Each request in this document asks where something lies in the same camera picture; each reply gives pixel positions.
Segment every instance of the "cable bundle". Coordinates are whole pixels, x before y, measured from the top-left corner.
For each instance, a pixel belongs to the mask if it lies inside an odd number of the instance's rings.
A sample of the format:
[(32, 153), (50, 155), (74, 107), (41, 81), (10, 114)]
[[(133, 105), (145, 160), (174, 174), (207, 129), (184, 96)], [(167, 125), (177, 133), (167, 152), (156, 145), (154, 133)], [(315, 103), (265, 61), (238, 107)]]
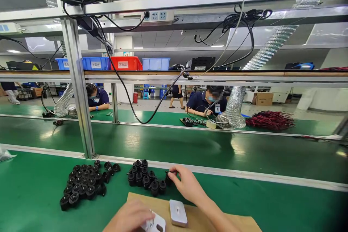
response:
[(284, 112), (262, 111), (245, 120), (248, 126), (269, 129), (272, 131), (284, 131), (294, 127), (293, 114)]

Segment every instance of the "navy polo shirt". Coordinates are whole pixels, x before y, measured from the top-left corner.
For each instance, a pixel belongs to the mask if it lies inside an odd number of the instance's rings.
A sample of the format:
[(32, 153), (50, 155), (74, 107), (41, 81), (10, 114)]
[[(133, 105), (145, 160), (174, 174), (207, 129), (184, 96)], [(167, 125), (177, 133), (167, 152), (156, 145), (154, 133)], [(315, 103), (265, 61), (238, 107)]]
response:
[[(220, 101), (217, 102), (220, 105), (220, 111), (226, 111), (227, 99), (226, 97), (222, 97)], [(192, 97), (189, 99), (187, 106), (191, 109), (194, 109), (199, 112), (204, 112), (208, 107), (209, 103), (206, 101), (206, 92), (195, 92)], [(214, 114), (215, 113), (215, 105), (210, 108)]]
[(109, 95), (104, 89), (97, 88), (96, 98), (88, 99), (88, 106), (95, 107), (109, 102)]

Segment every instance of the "person standing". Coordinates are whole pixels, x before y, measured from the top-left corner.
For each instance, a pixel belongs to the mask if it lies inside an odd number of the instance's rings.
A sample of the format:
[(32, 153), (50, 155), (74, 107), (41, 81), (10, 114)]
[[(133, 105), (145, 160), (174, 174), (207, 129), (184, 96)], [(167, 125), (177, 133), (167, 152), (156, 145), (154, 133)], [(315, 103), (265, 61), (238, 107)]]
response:
[(180, 105), (181, 105), (181, 109), (185, 109), (184, 105), (182, 104), (183, 96), (182, 96), (182, 91), (181, 91), (181, 85), (174, 85), (173, 86), (173, 97), (170, 99), (170, 105), (169, 105), (170, 109), (175, 108), (173, 106), (173, 101), (174, 101), (175, 98), (179, 99)]

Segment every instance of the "worker's hand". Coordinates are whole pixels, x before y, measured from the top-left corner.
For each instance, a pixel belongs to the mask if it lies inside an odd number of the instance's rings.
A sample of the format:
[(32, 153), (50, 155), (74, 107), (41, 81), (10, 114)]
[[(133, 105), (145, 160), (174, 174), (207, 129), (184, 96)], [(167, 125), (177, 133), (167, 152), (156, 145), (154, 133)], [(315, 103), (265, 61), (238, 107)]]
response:
[(104, 232), (131, 232), (154, 218), (152, 211), (140, 200), (130, 201), (120, 208)]
[(195, 205), (202, 200), (208, 198), (194, 174), (187, 168), (181, 165), (175, 165), (170, 168), (168, 177), (174, 182), (178, 191)]

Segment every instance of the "white plastic part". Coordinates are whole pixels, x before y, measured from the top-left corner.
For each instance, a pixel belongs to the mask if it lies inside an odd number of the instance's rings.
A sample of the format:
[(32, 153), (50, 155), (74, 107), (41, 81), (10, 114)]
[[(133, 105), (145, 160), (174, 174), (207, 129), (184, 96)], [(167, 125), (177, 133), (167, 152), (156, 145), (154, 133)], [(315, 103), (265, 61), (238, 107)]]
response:
[(169, 200), (170, 218), (173, 225), (187, 227), (187, 216), (184, 203), (177, 200)]
[(166, 231), (166, 220), (161, 216), (157, 215), (155, 212), (155, 218), (146, 222), (141, 228), (145, 232), (165, 232)]

